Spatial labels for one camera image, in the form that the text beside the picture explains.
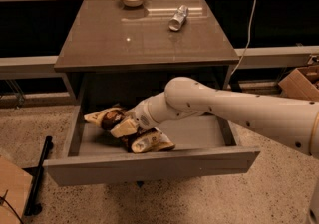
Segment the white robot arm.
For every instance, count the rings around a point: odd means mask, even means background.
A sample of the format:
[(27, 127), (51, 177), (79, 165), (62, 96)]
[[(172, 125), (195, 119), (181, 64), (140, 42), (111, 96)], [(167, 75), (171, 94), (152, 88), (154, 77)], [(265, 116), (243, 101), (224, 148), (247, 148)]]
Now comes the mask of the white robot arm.
[(210, 113), (289, 148), (319, 158), (319, 103), (217, 90), (187, 78), (170, 80), (164, 91), (139, 102), (111, 130), (114, 137)]

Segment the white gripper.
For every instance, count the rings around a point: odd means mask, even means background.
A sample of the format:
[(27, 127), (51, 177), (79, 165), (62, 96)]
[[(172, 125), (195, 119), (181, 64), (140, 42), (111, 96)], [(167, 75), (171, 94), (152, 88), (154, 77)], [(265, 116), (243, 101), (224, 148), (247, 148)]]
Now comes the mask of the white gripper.
[(126, 117), (119, 124), (111, 129), (111, 135), (115, 138), (134, 134), (138, 127), (149, 130), (157, 123), (152, 119), (147, 101), (139, 102), (134, 108), (126, 112)]

